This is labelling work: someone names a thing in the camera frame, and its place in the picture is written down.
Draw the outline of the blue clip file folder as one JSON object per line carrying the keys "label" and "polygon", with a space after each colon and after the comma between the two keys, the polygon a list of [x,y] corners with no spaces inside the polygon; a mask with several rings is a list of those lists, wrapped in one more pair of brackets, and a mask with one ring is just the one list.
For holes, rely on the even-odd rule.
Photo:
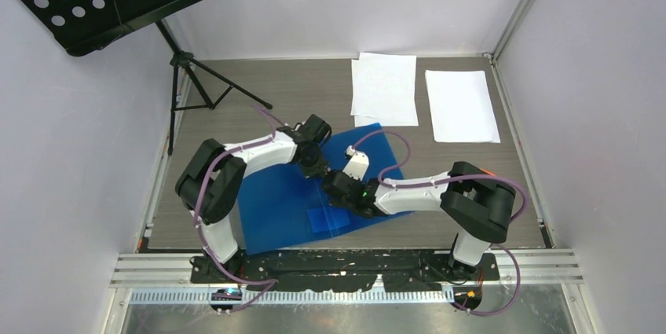
{"label": "blue clip file folder", "polygon": [[[388,178],[401,179],[396,157],[382,132],[370,124],[331,137],[322,148],[331,168],[347,164],[346,149],[361,141],[370,159],[366,179],[390,167]],[[362,218],[344,207],[331,206],[320,189],[319,178],[305,178],[292,164],[277,165],[246,177],[237,197],[245,249],[254,255],[277,248],[328,240],[383,222],[382,217]]]}

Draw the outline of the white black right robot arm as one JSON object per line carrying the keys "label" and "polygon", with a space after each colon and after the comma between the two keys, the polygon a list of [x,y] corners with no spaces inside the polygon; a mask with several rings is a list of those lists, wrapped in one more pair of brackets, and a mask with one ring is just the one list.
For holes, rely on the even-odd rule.
{"label": "white black right robot arm", "polygon": [[364,218],[447,214],[459,226],[445,265],[456,280],[473,277],[489,247],[506,241],[510,224],[521,214],[515,200],[527,204],[529,198],[519,184],[463,161],[432,177],[403,180],[379,176],[362,182],[347,171],[331,170],[321,189],[332,205]]}

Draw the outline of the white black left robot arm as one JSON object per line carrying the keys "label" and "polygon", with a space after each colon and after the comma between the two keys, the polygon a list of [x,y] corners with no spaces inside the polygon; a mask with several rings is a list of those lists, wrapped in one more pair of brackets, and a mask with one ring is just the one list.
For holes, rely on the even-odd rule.
{"label": "white black left robot arm", "polygon": [[234,281],[241,270],[229,220],[247,176],[277,165],[296,165],[304,178],[322,178],[329,170],[322,147],[331,126],[312,114],[304,123],[286,124],[254,140],[221,144],[204,141],[177,180],[175,193],[192,214],[210,271],[220,281]]}

